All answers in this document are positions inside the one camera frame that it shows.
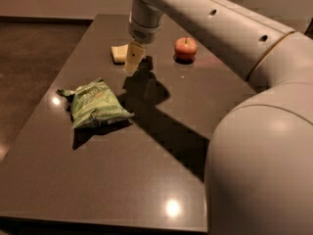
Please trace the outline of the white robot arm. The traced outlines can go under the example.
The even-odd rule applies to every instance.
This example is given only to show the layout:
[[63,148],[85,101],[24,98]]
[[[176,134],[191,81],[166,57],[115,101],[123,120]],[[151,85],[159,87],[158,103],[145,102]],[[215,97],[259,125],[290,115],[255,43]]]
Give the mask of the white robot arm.
[[313,235],[313,40],[228,0],[133,0],[129,32],[169,16],[246,82],[205,162],[209,235]]

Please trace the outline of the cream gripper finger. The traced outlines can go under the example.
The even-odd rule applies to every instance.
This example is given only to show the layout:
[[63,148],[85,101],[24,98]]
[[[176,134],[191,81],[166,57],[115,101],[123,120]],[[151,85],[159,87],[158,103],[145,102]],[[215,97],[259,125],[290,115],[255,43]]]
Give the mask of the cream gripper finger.
[[146,58],[146,48],[143,44],[132,41],[128,44],[125,70],[134,72],[140,65],[141,61]]

